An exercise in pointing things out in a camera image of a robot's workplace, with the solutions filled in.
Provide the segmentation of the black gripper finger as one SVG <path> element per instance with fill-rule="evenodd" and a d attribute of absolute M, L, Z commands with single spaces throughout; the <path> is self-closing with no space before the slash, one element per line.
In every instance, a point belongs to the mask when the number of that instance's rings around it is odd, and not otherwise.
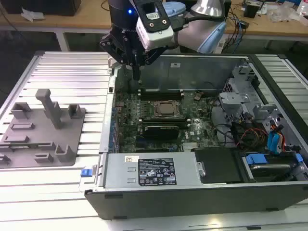
<path fill-rule="evenodd" d="M 150 51 L 144 51 L 144 52 L 137 51 L 137 56 L 136 56 L 136 65 L 137 65 L 136 80 L 140 79 L 140 76 L 141 76 L 140 68 L 141 68 L 141 66 L 152 64 L 166 50 L 167 50 L 166 47 L 160 47 L 160 48 L 156 48 L 156 49 L 153 49 L 153 50 L 150 50 Z"/>
<path fill-rule="evenodd" d="M 106 35 L 100 42 L 102 48 L 118 63 L 131 67 L 132 78 L 136 80 L 136 59 L 126 33 L 115 37 L 112 33 Z"/>

